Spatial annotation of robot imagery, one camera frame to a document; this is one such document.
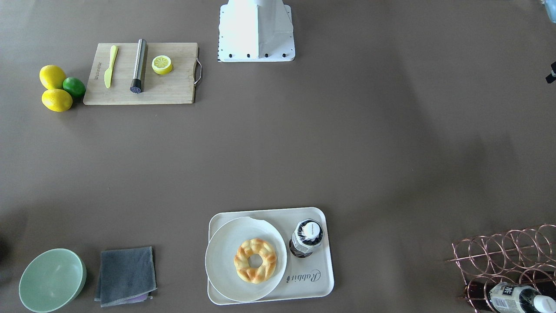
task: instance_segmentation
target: knife handle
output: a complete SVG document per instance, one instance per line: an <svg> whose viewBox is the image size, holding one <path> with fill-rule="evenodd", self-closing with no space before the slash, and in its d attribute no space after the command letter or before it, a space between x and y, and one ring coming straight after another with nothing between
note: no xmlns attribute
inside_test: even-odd
<svg viewBox="0 0 556 313"><path fill-rule="evenodd" d="M110 65L109 67L114 67L114 62L116 61L116 55L118 54L118 46L110 47Z"/></svg>

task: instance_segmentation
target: lime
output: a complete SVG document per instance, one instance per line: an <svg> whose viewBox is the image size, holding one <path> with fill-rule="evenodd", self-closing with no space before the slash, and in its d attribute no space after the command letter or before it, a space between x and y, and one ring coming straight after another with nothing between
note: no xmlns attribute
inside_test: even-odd
<svg viewBox="0 0 556 313"><path fill-rule="evenodd" d="M42 104L55 112L64 112L71 108L73 99L67 91L49 89L42 94Z"/></svg>
<svg viewBox="0 0 556 313"><path fill-rule="evenodd" d="M152 70L157 74L168 74L172 71L172 68L172 60L167 56L157 56L152 59Z"/></svg>
<svg viewBox="0 0 556 313"><path fill-rule="evenodd" d="M66 79L64 71L56 65L43 66L38 76L46 89L61 89Z"/></svg>
<svg viewBox="0 0 556 313"><path fill-rule="evenodd" d="M74 98L80 98L85 94L85 85L82 81L75 77L68 77L64 79L62 87Z"/></svg>

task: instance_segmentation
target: copper wire rack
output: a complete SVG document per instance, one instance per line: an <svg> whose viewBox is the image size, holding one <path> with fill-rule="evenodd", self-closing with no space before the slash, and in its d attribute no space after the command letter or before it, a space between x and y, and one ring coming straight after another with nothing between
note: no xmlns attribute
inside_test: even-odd
<svg viewBox="0 0 556 313"><path fill-rule="evenodd" d="M494 311L490 286L502 281L531 285L556 300L556 226L543 224L475 236L452 243L464 281L463 296L475 310Z"/></svg>

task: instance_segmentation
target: yellow knife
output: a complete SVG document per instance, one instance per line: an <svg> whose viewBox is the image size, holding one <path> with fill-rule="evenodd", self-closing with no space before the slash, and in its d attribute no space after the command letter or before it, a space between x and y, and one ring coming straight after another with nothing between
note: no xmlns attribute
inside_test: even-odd
<svg viewBox="0 0 556 313"><path fill-rule="evenodd" d="M116 55L118 54L118 46L110 47L110 65L108 70L105 72L105 85L106 88L110 88L110 83L112 82L112 71L114 70L114 62L116 61Z"/></svg>

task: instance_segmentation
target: gray towel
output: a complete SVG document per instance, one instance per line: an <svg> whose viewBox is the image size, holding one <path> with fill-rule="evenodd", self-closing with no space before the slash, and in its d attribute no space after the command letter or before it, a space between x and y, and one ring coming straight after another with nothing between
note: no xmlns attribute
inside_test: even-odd
<svg viewBox="0 0 556 313"><path fill-rule="evenodd" d="M101 252L95 295L101 307L144 301L155 289L152 247Z"/></svg>

